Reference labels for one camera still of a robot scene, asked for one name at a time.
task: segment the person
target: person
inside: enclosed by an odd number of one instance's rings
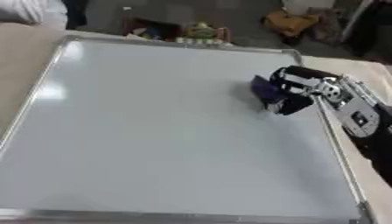
[[[66,29],[67,7],[61,0],[0,0],[0,21]]]

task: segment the yellow object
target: yellow object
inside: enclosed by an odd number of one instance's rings
[[[284,10],[278,10],[267,15],[264,24],[284,36],[296,37],[318,22],[318,15],[292,16]]]

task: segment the whiteboard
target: whiteboard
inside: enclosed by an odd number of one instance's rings
[[[359,218],[316,107],[249,92],[293,55],[72,40],[3,144],[0,207]]]

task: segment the sleeve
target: sleeve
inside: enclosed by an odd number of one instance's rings
[[[47,1],[0,0],[0,11],[7,15],[8,20],[14,19],[15,21],[23,21],[27,24],[41,24],[44,20]]]

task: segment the whiteboard frame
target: whiteboard frame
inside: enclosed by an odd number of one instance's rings
[[[231,45],[188,45],[179,43],[156,42],[134,39],[115,39],[115,38],[85,38],[81,36],[65,36],[54,52],[52,59],[46,66],[45,71],[38,78],[37,82],[31,88],[29,96],[25,100],[23,106],[17,113],[10,127],[5,131],[0,143],[0,157],[4,154],[4,146],[10,139],[12,132],[24,116],[25,111],[29,108],[32,97],[38,91],[39,86],[49,73],[51,68],[55,66],[67,45],[73,41],[102,42],[122,45],[142,45],[142,46],[170,46],[191,49],[220,50],[232,52],[249,52],[249,53],[283,53],[289,54],[298,65],[303,66],[301,54],[293,49],[263,49],[263,48],[245,48]],[[319,97],[315,97],[318,106],[318,118],[321,120],[326,136],[329,138],[334,153],[339,161],[339,165],[343,170],[347,184],[350,186],[351,192],[357,202],[357,207],[362,215],[360,220],[348,220],[347,223],[375,223],[375,217],[371,212],[360,185],[356,181],[354,172],[350,168],[349,162],[345,157],[340,142],[333,131],[333,127],[326,114],[326,106]],[[0,208],[0,221],[134,221],[145,223],[269,223],[269,224],[341,224],[342,220],[309,218],[309,217],[272,217],[272,216],[250,216],[250,215],[216,215],[216,214],[198,214],[198,213],[133,213],[133,212],[77,212],[77,211],[56,211],[56,210],[20,210],[20,209],[2,209]]]

